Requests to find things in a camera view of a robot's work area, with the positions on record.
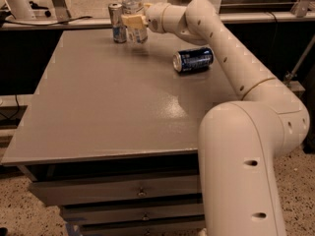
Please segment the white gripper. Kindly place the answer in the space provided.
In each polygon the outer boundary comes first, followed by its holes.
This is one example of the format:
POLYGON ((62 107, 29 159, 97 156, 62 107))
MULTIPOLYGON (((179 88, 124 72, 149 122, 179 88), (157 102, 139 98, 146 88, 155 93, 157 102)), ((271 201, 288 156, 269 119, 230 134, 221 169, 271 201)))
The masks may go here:
POLYGON ((169 3, 144 3, 144 8, 147 9, 146 16, 144 15, 122 15, 123 24, 132 29, 144 29, 146 26, 153 32, 165 33, 163 28, 163 14, 169 3))

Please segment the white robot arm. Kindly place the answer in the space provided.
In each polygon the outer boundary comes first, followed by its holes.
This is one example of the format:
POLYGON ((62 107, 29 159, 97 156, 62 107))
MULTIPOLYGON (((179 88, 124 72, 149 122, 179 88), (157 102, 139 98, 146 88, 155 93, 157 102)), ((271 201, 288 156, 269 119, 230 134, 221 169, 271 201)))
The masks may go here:
POLYGON ((222 23, 208 0, 156 3, 122 21, 210 45, 237 96, 213 107, 199 128, 204 235, 286 236, 273 160, 307 136, 303 102, 222 23))

